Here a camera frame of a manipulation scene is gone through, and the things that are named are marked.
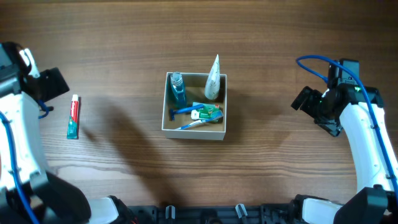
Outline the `blue mouthwash bottle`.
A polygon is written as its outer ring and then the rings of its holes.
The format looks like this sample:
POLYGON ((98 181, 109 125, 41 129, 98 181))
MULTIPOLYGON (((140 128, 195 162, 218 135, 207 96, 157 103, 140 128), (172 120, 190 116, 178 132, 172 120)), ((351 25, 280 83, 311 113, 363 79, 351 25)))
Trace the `blue mouthwash bottle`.
POLYGON ((173 72, 170 76, 172 93, 174 94, 175 104, 178 108, 187 106, 185 83, 180 72, 173 72))

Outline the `green Dettol soap bar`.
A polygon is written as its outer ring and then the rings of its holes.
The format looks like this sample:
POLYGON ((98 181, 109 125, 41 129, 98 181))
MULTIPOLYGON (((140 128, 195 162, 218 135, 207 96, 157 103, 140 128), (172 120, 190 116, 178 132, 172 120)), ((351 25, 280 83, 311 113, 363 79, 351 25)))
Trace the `green Dettol soap bar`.
POLYGON ((192 120, 201 120, 206 121, 213 117, 213 113, 217 114, 221 111, 219 104, 206 104, 206 103, 199 103, 193 102, 192 106, 203 105, 202 108, 194 109, 191 111, 190 117, 192 120))

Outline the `red white toothpaste tube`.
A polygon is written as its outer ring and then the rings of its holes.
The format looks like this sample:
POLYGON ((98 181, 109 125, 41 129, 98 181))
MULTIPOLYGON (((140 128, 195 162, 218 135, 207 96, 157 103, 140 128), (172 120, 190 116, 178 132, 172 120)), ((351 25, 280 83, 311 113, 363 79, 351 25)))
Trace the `red white toothpaste tube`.
POLYGON ((78 111, 79 111, 79 96, 73 95, 70 107, 70 117, 67 129, 67 139, 78 138, 78 111))

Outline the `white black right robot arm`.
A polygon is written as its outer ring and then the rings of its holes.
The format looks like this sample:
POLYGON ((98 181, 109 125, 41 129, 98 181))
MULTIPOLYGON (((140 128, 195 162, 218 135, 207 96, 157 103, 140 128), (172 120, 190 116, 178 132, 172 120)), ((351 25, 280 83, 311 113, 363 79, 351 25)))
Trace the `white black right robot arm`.
POLYGON ((357 193, 340 205, 312 196, 298 197, 296 219, 307 223, 396 223, 397 159, 384 123, 377 89, 341 84, 325 93, 306 86, 292 103, 330 135, 345 132, 356 169, 357 193))

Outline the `blue white toothbrush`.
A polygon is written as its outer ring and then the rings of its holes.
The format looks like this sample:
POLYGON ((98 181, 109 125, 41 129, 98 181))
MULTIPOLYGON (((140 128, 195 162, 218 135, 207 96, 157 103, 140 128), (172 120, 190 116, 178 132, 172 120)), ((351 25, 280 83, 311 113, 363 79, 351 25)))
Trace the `blue white toothbrush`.
POLYGON ((224 116, 224 114, 223 114, 222 111, 216 111, 216 112, 213 112, 212 114, 210 114, 210 117, 207 118, 207 119, 198 119, 198 120, 196 120, 196 121, 194 121, 194 122, 192 122, 190 124, 186 124, 184 126, 176 128, 176 130, 189 129, 189 128, 192 128, 194 126, 198 126, 198 125, 205 124, 205 123, 210 123, 211 121, 215 121, 215 120, 221 119, 223 116, 224 116))

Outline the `white floral cream tube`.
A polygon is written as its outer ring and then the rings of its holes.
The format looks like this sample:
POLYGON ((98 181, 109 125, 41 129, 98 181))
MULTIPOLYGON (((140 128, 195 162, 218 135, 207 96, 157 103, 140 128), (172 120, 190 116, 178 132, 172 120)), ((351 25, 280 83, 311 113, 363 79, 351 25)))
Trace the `white floral cream tube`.
POLYGON ((209 100, 215 100, 220 91, 220 61, 219 55, 216 55, 215 61, 210 70, 208 79, 205 85, 205 97, 209 100))

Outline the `blue disposable razor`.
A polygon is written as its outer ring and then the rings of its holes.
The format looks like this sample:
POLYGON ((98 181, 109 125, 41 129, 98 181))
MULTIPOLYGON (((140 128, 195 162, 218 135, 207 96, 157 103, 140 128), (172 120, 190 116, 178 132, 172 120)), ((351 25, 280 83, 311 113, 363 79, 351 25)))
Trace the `blue disposable razor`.
POLYGON ((198 105, 195 105, 195 106, 182 108, 182 109, 178 109, 178 110, 169 109, 170 120, 173 121, 175 119, 175 115, 176 114, 184 114, 184 113, 188 113, 188 112, 191 112, 193 110, 202 109, 202 108, 204 108, 204 104, 198 104, 198 105))

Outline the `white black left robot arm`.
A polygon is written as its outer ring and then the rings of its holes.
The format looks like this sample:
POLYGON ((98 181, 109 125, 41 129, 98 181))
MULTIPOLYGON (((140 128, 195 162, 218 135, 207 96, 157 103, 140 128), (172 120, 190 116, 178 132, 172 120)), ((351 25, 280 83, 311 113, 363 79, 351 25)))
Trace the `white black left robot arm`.
POLYGON ((40 138, 46 102, 69 91, 60 70, 39 71, 32 52, 1 44, 1 223, 124 223, 116 197, 88 200, 50 172, 40 138))

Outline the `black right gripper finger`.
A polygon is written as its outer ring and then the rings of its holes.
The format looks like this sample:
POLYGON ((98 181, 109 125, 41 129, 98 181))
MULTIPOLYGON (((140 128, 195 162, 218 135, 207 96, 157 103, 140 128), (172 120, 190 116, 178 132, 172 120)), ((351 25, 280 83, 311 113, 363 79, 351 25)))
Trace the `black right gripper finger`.
POLYGON ((319 105, 322 101, 322 93, 318 90, 304 90, 303 91, 303 102, 300 109, 312 118, 318 118, 319 115, 319 105))
POLYGON ((291 107, 295 110, 298 110, 305 100, 312 94, 312 89, 309 86, 306 86, 302 89, 302 91, 297 95, 296 99, 291 104, 291 107))

